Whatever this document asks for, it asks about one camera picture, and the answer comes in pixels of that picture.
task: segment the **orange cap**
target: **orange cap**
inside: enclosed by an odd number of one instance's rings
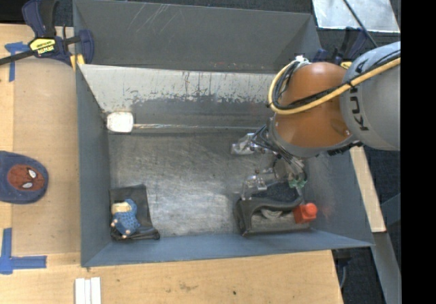
[[[309,202],[307,204],[300,204],[292,210],[294,213],[295,222],[297,224],[307,223],[316,218],[318,208],[315,204]]]

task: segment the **blue clamp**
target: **blue clamp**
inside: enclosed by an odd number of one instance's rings
[[[47,256],[12,257],[12,229],[3,229],[3,242],[1,245],[0,274],[10,275],[14,270],[44,269]]]
[[[57,0],[30,0],[22,7],[22,16],[26,24],[32,28],[35,38],[27,46],[28,50],[0,59],[0,65],[34,56],[51,58],[72,66],[72,53],[68,50],[70,44],[80,43],[78,50],[84,62],[90,64],[94,57],[94,41],[88,29],[82,29],[78,35],[66,38],[65,27],[63,37],[56,36],[54,14]]]

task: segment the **figurine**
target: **figurine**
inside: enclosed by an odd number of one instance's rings
[[[131,199],[126,199],[124,202],[112,204],[112,223],[110,226],[116,228],[123,239],[131,236],[141,226],[136,219],[136,211],[138,210],[135,202]]]

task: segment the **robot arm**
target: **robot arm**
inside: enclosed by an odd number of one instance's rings
[[[304,206],[305,159],[355,145],[400,150],[400,55],[398,42],[364,53],[348,69],[297,57],[276,75],[268,92],[272,117],[232,147],[237,155],[260,151],[271,157],[243,183],[236,203],[242,234],[282,230],[265,225],[255,230],[251,217],[258,211],[277,219],[280,209]],[[268,189],[278,183],[289,191],[269,196]]]

